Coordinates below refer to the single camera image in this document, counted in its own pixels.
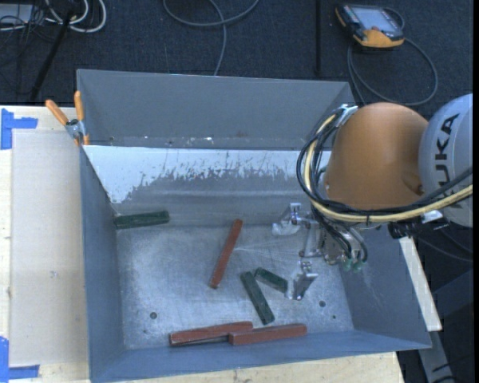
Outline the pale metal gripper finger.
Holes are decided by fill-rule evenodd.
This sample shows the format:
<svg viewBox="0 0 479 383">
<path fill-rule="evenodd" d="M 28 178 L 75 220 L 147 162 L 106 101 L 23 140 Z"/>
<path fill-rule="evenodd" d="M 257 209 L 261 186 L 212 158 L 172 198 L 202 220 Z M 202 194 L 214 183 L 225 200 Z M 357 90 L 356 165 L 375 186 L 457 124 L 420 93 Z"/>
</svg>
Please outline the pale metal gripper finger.
<svg viewBox="0 0 479 383">
<path fill-rule="evenodd" d="M 297 267 L 291 273 L 287 282 L 285 297 L 295 301 L 301 301 L 312 283 L 319 274 L 314 271 L 312 261 L 299 260 Z"/>
<path fill-rule="evenodd" d="M 274 236 L 289 236 L 298 232 L 302 222 L 301 207 L 301 203 L 289 203 L 279 220 L 271 225 L 271 233 Z"/>
</svg>

